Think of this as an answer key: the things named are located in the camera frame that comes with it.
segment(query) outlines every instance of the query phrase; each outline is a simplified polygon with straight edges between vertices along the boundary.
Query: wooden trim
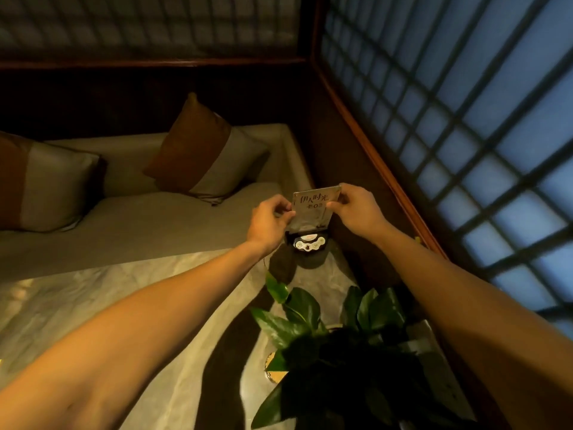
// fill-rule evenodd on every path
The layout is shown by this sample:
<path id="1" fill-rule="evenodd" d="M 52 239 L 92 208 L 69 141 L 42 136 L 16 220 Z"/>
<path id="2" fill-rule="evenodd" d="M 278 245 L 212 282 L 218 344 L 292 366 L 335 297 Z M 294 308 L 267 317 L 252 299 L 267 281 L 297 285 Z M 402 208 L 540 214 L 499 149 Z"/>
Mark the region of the wooden trim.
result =
<path id="1" fill-rule="evenodd" d="M 199 66 L 242 66 L 242 65 L 290 65 L 305 63 L 305 57 L 290 58 L 204 58 L 165 60 L 68 60 L 68 61 L 0 61 L 0 70 L 16 69 L 70 69 L 97 67 L 199 67 Z"/>
<path id="2" fill-rule="evenodd" d="M 316 62 L 316 53 L 319 46 L 320 31 L 324 27 L 326 19 L 326 0 L 316 0 L 315 20 L 312 28 L 311 62 Z"/>
<path id="3" fill-rule="evenodd" d="M 319 76 L 320 81 L 322 82 L 324 88 L 330 95 L 331 100 L 333 101 L 334 105 L 336 106 L 338 112 L 349 126 L 350 130 L 356 137 L 356 140 L 362 146 L 362 149 L 365 151 L 366 155 L 369 157 L 370 161 L 380 173 L 382 179 L 388 184 L 388 187 L 396 196 L 396 199 L 402 209 L 404 210 L 408 220 L 412 223 L 414 230 L 419 235 L 423 243 L 426 245 L 428 249 L 437 254 L 441 255 L 443 258 L 448 259 L 448 256 L 443 251 L 442 247 L 427 227 L 426 222 L 420 216 L 416 207 L 412 204 L 410 198 L 406 195 L 401 185 L 396 180 L 396 177 L 390 171 L 390 168 L 384 163 L 378 151 L 374 148 L 374 145 L 369 141 L 368 137 L 361 129 L 358 122 L 354 119 L 354 116 L 350 113 L 348 108 L 344 105 L 338 94 L 335 92 L 334 88 L 328 82 L 326 76 L 324 75 L 323 71 L 320 69 L 316 60 L 311 60 L 312 67 L 316 71 L 317 75 Z"/>

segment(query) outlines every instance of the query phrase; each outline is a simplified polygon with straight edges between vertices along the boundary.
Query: beige sofa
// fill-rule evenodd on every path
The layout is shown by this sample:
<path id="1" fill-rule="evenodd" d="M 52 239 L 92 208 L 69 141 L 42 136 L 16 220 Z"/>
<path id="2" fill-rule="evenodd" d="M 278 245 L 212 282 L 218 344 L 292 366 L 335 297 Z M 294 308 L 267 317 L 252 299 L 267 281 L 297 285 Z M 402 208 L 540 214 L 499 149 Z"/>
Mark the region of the beige sofa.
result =
<path id="1" fill-rule="evenodd" d="M 70 231 L 0 232 L 0 282 L 239 244 L 259 202 L 312 187 L 286 125 L 242 129 L 268 144 L 270 155 L 256 182 L 219 206 L 160 192 L 142 174 L 166 133 L 48 142 L 102 156 L 105 198 Z"/>

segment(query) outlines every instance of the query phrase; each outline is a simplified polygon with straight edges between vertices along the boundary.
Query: hand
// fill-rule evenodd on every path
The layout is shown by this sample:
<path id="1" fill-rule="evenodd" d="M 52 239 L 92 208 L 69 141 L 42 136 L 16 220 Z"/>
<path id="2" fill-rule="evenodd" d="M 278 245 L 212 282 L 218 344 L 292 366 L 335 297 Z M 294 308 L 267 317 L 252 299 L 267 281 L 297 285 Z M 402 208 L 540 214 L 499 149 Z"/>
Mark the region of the hand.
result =
<path id="1" fill-rule="evenodd" d="M 283 239 L 285 229 L 295 216 L 292 204 L 284 196 L 276 194 L 253 209 L 247 241 L 257 245 L 261 258 L 274 251 Z"/>
<path id="2" fill-rule="evenodd" d="M 362 187 L 345 183 L 340 186 L 340 202 L 328 202 L 326 208 L 338 214 L 350 231 L 372 241 L 376 232 L 389 224 L 374 196 Z"/>

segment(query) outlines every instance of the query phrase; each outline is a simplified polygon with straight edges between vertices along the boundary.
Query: sofa backrest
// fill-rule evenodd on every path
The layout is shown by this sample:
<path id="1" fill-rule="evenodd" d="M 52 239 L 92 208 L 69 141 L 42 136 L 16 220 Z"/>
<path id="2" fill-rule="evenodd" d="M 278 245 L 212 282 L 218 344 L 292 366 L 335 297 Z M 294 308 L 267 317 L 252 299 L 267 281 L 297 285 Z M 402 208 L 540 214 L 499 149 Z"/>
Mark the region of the sofa backrest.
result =
<path id="1" fill-rule="evenodd" d="M 286 125 L 247 125 L 240 128 L 251 137 L 266 143 L 269 148 L 270 154 L 256 175 L 256 181 L 277 182 L 285 194 L 311 188 L 304 160 Z M 154 180 L 143 174 L 143 169 L 157 153 L 166 135 L 155 133 L 94 137 L 50 140 L 47 143 L 100 155 L 107 162 L 105 197 L 128 196 L 159 191 Z"/>

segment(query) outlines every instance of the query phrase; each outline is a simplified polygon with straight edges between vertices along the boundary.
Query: throw pillow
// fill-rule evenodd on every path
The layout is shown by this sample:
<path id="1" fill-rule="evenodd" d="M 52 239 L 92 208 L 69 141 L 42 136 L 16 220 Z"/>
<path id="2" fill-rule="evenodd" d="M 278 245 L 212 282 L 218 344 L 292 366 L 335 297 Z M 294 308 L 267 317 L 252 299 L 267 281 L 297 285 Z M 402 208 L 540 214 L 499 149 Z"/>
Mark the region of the throw pillow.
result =
<path id="1" fill-rule="evenodd" d="M 190 93 L 143 173 L 164 191 L 218 204 L 231 194 L 267 145 L 231 127 Z"/>
<path id="2" fill-rule="evenodd" d="M 99 157 L 0 132 L 0 229 L 69 229 Z"/>

